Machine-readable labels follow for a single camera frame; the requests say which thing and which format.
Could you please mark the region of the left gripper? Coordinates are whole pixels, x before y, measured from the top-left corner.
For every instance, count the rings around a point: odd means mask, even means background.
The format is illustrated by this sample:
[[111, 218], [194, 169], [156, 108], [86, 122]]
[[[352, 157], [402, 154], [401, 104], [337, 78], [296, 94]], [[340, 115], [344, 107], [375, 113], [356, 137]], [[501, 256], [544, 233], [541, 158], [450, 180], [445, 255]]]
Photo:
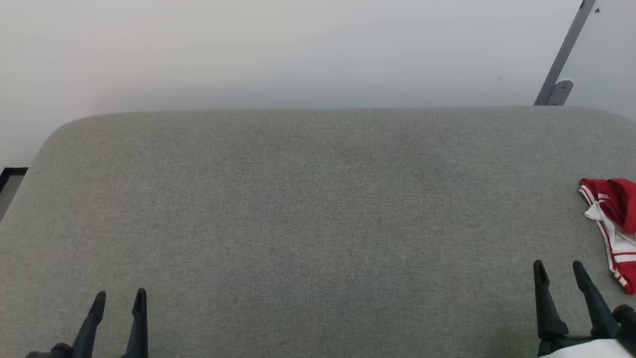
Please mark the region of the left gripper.
[[[105, 310], [105, 291], [100, 291], [89, 309], [73, 346], [56, 344], [49, 352], [29, 352], [25, 358], [92, 358], [97, 328]], [[123, 358], [148, 358], [148, 313], [146, 290], [137, 290], [132, 308], [133, 324]]]

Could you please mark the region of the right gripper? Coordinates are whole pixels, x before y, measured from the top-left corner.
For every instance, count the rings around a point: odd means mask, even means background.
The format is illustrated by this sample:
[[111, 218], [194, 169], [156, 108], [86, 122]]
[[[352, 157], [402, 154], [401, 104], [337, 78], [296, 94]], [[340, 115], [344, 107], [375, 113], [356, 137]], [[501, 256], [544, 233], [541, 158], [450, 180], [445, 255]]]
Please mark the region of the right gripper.
[[533, 263], [538, 358], [636, 358], [636, 335], [617, 335], [619, 324], [580, 261], [572, 264], [577, 287], [584, 295], [591, 320], [591, 337], [569, 337], [549, 290], [550, 280], [541, 260]]

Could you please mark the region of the red and white jersey garment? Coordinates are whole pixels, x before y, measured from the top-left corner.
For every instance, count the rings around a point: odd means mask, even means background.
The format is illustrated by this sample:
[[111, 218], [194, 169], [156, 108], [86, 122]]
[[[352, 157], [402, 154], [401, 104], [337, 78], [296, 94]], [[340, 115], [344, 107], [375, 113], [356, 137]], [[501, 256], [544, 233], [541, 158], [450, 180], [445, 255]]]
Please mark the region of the red and white jersey garment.
[[583, 178], [579, 192], [589, 204], [584, 216], [602, 234], [609, 271], [627, 294], [636, 295], [636, 182]]

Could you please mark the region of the black skirting strip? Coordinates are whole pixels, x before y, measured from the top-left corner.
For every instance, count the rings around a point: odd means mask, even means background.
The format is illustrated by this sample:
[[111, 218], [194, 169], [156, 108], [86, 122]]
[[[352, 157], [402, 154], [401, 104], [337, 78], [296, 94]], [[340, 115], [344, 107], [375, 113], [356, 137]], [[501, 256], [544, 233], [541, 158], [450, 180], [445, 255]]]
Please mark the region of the black skirting strip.
[[0, 173], [0, 222], [6, 215], [28, 169], [28, 167], [5, 168]]

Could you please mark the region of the grey fabric sofa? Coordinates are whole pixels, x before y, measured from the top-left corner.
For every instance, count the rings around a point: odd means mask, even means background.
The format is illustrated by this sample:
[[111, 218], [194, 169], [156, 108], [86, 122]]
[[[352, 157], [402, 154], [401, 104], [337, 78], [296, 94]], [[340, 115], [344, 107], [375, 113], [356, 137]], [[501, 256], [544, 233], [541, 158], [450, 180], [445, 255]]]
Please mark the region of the grey fabric sofa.
[[137, 290], [151, 358], [534, 358], [532, 265], [590, 332], [607, 303], [581, 178], [636, 181], [636, 122], [587, 108], [92, 116], [45, 141], [0, 222], [0, 358], [124, 354]]

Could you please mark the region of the grey slanted metal bar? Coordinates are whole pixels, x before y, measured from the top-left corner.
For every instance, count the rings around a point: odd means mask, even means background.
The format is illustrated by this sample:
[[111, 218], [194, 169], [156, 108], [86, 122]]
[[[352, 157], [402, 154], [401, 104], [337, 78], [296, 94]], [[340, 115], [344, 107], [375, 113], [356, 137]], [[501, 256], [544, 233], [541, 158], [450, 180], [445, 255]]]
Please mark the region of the grey slanted metal bar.
[[534, 101], [534, 106], [546, 106], [545, 101], [548, 99], [548, 95], [550, 95], [554, 84], [562, 80], [560, 76], [565, 67], [566, 61], [568, 60], [579, 34], [581, 34], [582, 28], [584, 27], [587, 18], [590, 16], [596, 2], [597, 0], [581, 0], [580, 7], [575, 14], [575, 18], [569, 27], [563, 43], [559, 48], [558, 54], [556, 55], [538, 96]]

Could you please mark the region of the grey metal bracket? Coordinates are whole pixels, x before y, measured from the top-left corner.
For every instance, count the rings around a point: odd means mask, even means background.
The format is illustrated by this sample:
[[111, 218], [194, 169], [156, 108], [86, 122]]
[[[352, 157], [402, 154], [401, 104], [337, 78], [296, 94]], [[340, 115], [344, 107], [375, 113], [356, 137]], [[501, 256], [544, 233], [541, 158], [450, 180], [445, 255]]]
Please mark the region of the grey metal bracket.
[[554, 84], [548, 99], [545, 101], [546, 106], [563, 106], [574, 88], [574, 82], [571, 80], [561, 80]]

